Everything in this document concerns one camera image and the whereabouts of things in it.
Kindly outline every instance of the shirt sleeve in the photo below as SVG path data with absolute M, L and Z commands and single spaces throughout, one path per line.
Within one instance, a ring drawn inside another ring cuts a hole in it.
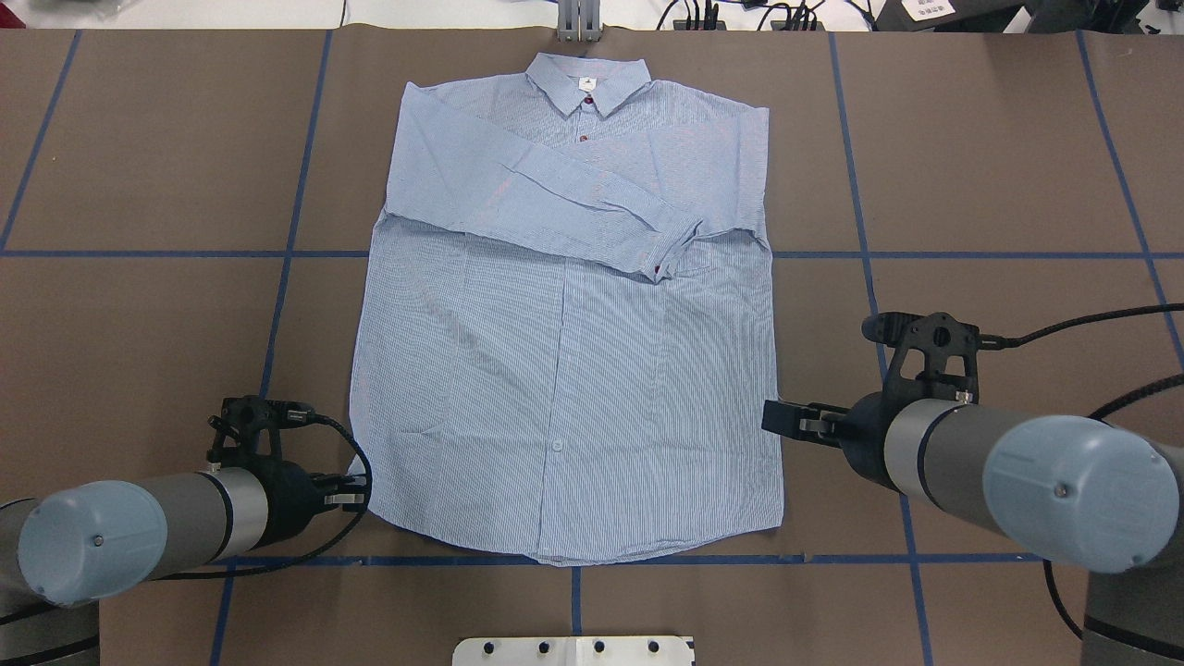
M 385 211 L 657 282 L 702 219 L 408 84 Z

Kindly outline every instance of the table surface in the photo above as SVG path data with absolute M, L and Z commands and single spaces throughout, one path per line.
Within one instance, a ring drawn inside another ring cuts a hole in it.
M 871 312 L 1015 335 L 1184 300 L 1175 37 L 547 28 L 12 31 L 0 39 L 0 488 L 41 495 L 200 466 L 224 396 L 346 414 L 369 228 L 407 81 L 540 50 L 643 57 L 771 109 L 766 209 L 786 399 L 849 404 L 883 367 Z M 1031 63 L 1041 63 L 1041 68 Z M 1085 414 L 1184 367 L 1144 316 L 979 359 L 983 401 Z M 1184 392 L 1118 421 L 1163 442 Z M 332 434 L 285 447 L 342 469 Z M 282 574 L 103 602 L 111 664 L 448 664 L 482 635 L 681 634 L 699 664 L 1070 665 L 1017 544 L 785 442 L 785 523 L 659 561 L 554 569 L 377 519 Z M 236 565 L 303 552 L 342 524 Z M 1062 571 L 1080 614 L 1083 574 Z
M 879 15 L 886 0 L 870 1 Z M 497 28 L 554 26 L 558 9 L 548 0 L 7 0 L 8 6 L 31 27 L 85 28 L 328 28 L 345 23 L 400 28 Z M 654 30 L 667 0 L 601 0 L 600 14 L 606 25 L 631 30 Z M 764 9 L 745 11 L 739 0 L 725 0 L 720 19 L 728 30 L 754 30 Z M 683 18 L 676 7 L 667 23 Z M 867 23 L 843 0 L 829 0 L 818 7 L 818 17 L 830 31 L 868 30 Z M 773 19 L 781 18 L 774 12 Z M 1179 14 L 1154 7 L 1152 0 L 1139 18 L 1167 34 L 1179 34 Z M 1022 31 L 1023 23 L 1014 24 Z

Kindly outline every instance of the white label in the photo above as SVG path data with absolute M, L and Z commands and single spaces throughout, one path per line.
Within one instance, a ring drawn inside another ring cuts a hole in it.
M 950 5 L 950 0 L 901 1 L 905 4 L 905 11 L 908 12 L 908 15 L 913 17 L 914 21 L 926 21 L 954 13 L 954 8 Z

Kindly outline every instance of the light blue shirt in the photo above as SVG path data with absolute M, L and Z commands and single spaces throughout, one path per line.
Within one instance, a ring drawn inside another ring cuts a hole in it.
M 350 392 L 371 511 L 556 565 L 780 525 L 767 137 L 639 60 L 407 85 Z

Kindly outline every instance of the long-sleeved shirt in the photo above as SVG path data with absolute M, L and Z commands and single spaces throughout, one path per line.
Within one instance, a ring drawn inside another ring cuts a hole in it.
M 780 525 L 767 126 L 644 62 L 407 85 L 350 392 L 371 511 L 559 565 Z

